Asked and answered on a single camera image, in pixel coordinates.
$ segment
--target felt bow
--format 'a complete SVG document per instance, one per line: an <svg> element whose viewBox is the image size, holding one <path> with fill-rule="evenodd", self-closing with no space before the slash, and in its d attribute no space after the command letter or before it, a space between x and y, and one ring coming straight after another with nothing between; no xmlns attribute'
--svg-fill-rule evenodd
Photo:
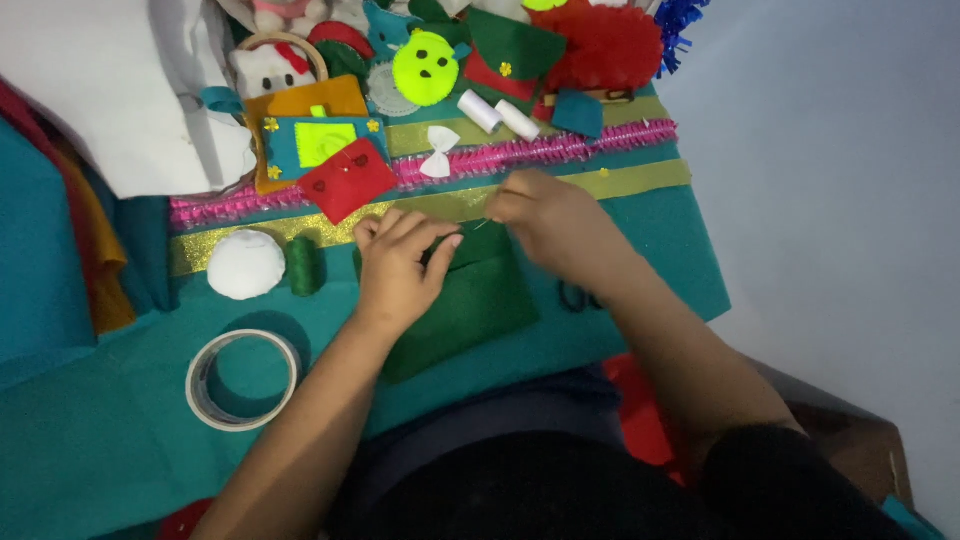
<svg viewBox="0 0 960 540"><path fill-rule="evenodd" d="M450 176L450 158L446 153L457 145L460 136L443 126L430 126L426 130L426 138L430 141L434 153L420 166L420 172L430 178Z"/></svg>

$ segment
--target blue tinsel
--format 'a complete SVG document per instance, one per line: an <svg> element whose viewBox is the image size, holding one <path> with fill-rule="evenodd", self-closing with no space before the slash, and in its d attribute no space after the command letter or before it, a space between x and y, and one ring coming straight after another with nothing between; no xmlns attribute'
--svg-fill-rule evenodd
<svg viewBox="0 0 960 540"><path fill-rule="evenodd" d="M681 37L680 32L704 18L700 8L709 4L710 0L663 0L660 4L657 16L654 17L662 30L663 40L663 66L657 74L658 79L663 76L663 71L669 71L673 75L680 69L681 62L677 60L677 51L686 52L680 47L693 45L692 41Z"/></svg>

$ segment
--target hello kitty plush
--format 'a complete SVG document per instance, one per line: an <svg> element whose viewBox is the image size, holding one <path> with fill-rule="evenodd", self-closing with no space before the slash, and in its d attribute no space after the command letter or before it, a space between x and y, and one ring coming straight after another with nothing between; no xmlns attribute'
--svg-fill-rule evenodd
<svg viewBox="0 0 960 540"><path fill-rule="evenodd" d="M267 43L252 51L236 50L230 53L230 63L237 73L237 93L243 99L317 82L306 54L290 43Z"/></svg>
<svg viewBox="0 0 960 540"><path fill-rule="evenodd" d="M325 0L253 0L253 24L258 32L286 31L307 37L327 20L329 11Z"/></svg>

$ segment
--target green thread spool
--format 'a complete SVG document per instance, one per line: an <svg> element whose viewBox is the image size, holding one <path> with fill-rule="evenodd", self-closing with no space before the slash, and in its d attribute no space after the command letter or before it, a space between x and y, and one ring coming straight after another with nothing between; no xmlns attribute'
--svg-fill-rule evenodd
<svg viewBox="0 0 960 540"><path fill-rule="evenodd" d="M294 295L305 297L320 290L324 280L317 244L306 236L297 236L287 242L285 255L287 279L290 280L290 290Z"/></svg>

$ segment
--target pink tinsel garland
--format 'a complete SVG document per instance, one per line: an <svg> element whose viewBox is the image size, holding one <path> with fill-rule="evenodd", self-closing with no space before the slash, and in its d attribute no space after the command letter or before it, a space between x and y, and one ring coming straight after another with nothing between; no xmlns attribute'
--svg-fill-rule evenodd
<svg viewBox="0 0 960 540"><path fill-rule="evenodd" d="M398 158L393 160L392 167L398 178L397 189L411 191L426 185L489 176L524 163L549 165L586 161L600 152L625 152L668 140L677 140L677 124L673 120L644 120L604 128L601 137L592 142L582 135L561 133L533 142L515 140L455 149L447 153L451 174L442 179L430 178L420 172L420 166L430 154ZM259 211L296 208L305 204L310 202L295 185L267 195L258 195L251 185L213 203L171 198L170 223L176 230L188 230L212 222L235 222Z"/></svg>

